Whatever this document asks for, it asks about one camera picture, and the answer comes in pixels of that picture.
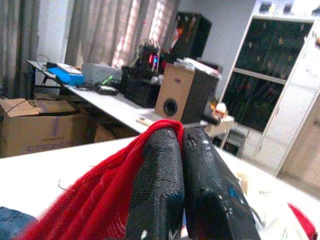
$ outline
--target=glass cabinet door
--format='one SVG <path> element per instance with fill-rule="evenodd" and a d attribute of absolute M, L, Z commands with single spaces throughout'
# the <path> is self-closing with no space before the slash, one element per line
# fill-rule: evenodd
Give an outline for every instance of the glass cabinet door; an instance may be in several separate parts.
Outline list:
<path fill-rule="evenodd" d="M 236 68 L 286 80 L 312 24 L 253 19 Z"/>
<path fill-rule="evenodd" d="M 283 87 L 234 72 L 222 101 L 236 122 L 263 132 Z"/>

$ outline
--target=wooden speaker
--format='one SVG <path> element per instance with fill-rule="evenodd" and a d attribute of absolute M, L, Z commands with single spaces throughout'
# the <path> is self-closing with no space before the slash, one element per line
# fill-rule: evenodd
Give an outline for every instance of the wooden speaker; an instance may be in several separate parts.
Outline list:
<path fill-rule="evenodd" d="M 183 124 L 199 122 L 219 79 L 195 68 L 167 64 L 155 112 Z"/>

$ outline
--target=red object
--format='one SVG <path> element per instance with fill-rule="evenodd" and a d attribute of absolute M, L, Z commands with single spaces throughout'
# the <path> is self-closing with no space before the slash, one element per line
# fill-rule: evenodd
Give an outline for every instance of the red object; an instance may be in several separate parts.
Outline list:
<path fill-rule="evenodd" d="M 173 120 L 157 121 L 127 147 L 78 179 L 19 239 L 124 238 L 135 174 L 144 160 L 143 147 L 160 128 L 174 129 L 182 147 L 182 124 Z"/>
<path fill-rule="evenodd" d="M 310 240 L 317 239 L 318 233 L 316 231 L 315 226 L 312 224 L 312 222 L 304 215 L 304 213 L 299 208 L 292 205 L 291 203 L 288 203 L 288 205 L 293 211 L 296 218 L 298 219 L 299 223 L 301 224 L 308 238 Z"/>

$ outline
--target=speaker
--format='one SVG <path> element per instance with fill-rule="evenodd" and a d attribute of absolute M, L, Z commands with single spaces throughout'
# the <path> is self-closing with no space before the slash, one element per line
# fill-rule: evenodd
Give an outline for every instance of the speaker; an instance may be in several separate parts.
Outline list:
<path fill-rule="evenodd" d="M 212 23 L 201 14 L 192 12 L 178 12 L 175 21 L 178 35 L 170 54 L 179 59 L 202 57 Z"/>
<path fill-rule="evenodd" d="M 167 64 L 155 113 L 183 124 L 199 122 L 219 79 L 197 68 Z"/>

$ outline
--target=cable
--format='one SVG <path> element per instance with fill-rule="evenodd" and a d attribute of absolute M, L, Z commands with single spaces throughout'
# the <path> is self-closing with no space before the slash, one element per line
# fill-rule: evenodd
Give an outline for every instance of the cable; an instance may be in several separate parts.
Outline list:
<path fill-rule="evenodd" d="M 45 57 L 49 63 L 50 63 L 50 59 L 49 59 L 46 55 L 42 55 L 42 54 L 39 54 L 39 55 L 35 56 L 35 61 L 36 61 L 36 63 L 41 67 L 41 71 L 43 71 L 44 68 L 46 67 L 46 65 L 43 65 L 43 66 L 42 66 L 42 65 L 38 62 L 37 57 Z"/>
<path fill-rule="evenodd" d="M 23 104 L 25 102 L 27 102 L 28 100 L 24 100 L 22 102 L 19 102 L 18 104 L 16 104 L 15 106 L 11 107 L 8 111 L 6 111 L 5 113 L 7 114 L 8 112 L 10 112 L 12 109 L 14 109 L 16 106 L 20 105 L 20 104 Z"/>

